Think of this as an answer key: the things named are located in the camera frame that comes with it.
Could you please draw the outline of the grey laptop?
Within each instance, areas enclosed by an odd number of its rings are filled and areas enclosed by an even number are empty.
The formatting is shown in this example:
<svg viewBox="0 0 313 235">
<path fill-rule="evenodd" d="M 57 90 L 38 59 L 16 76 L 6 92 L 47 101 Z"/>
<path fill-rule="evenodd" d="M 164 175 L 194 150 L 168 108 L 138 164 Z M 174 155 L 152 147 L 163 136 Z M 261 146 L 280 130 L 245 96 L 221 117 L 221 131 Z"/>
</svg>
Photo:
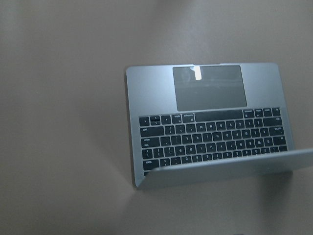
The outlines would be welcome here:
<svg viewBox="0 0 313 235">
<path fill-rule="evenodd" d="M 126 70 L 138 189 L 305 168 L 274 63 L 133 66 Z"/>
</svg>

